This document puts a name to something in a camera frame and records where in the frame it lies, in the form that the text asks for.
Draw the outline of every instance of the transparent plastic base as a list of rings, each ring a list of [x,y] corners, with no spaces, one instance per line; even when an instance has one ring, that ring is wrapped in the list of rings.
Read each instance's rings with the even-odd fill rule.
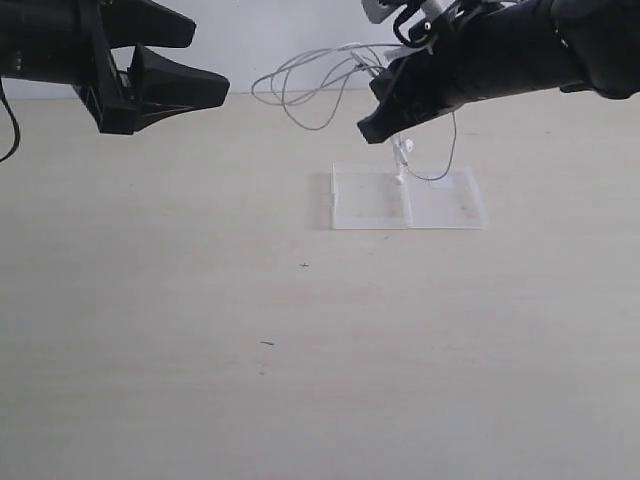
[[[438,172],[416,170],[435,178]],[[438,182],[375,165],[333,167],[336,230],[483,229],[486,215],[471,169],[453,169]]]

